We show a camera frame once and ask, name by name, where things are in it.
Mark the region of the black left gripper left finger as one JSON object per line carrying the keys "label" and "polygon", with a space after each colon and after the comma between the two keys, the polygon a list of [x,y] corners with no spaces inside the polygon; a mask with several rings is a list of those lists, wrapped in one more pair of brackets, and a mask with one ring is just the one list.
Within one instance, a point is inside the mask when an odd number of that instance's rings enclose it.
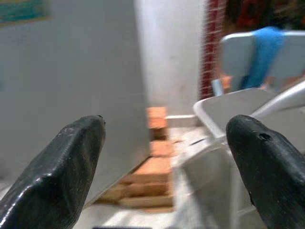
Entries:
{"label": "black left gripper left finger", "polygon": [[65,126],[0,202],[3,229],[71,229],[85,204],[106,138],[100,115]]}

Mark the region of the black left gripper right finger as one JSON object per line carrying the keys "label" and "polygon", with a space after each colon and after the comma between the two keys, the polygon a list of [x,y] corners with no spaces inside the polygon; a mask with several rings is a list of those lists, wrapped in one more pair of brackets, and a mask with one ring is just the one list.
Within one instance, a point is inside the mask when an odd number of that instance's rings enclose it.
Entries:
{"label": "black left gripper right finger", "polygon": [[236,115],[226,139],[242,181],[269,229],[305,227],[305,157],[281,133]]}

